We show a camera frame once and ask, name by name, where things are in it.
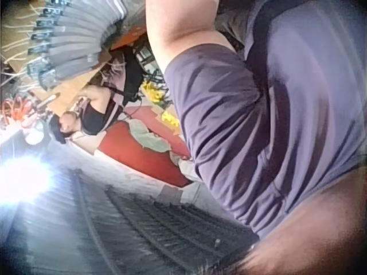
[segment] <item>hanging merchandise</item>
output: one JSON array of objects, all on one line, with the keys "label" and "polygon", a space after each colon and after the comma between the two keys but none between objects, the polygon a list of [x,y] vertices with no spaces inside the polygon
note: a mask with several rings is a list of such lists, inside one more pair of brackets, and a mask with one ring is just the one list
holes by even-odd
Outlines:
[{"label": "hanging merchandise", "polygon": [[47,0],[30,33],[28,76],[49,91],[92,70],[126,16],[122,0]]}]

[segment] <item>bright light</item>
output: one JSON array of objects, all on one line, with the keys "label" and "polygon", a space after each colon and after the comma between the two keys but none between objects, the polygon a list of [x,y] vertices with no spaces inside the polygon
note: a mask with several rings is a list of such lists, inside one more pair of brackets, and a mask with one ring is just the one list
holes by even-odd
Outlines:
[{"label": "bright light", "polygon": [[32,201],[50,185],[50,172],[38,159],[12,159],[0,166],[0,203]]}]

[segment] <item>red cloth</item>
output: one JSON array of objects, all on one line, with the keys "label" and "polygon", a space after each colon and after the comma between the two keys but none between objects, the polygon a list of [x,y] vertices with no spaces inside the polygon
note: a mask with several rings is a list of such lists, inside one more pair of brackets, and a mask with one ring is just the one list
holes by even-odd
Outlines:
[{"label": "red cloth", "polygon": [[131,136],[126,122],[120,121],[111,126],[98,150],[124,165],[174,186],[183,187],[189,183],[172,163],[168,152],[143,148]]}]

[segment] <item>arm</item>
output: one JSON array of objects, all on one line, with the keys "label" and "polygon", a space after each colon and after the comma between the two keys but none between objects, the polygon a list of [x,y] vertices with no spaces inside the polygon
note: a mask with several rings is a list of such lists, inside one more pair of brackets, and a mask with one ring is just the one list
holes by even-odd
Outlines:
[{"label": "arm", "polygon": [[218,0],[146,0],[147,31],[156,61],[165,71],[174,57],[201,44],[233,50],[214,30]]},{"label": "arm", "polygon": [[79,92],[79,96],[85,96],[91,100],[93,109],[105,113],[111,98],[111,91],[105,87],[90,85]]}]

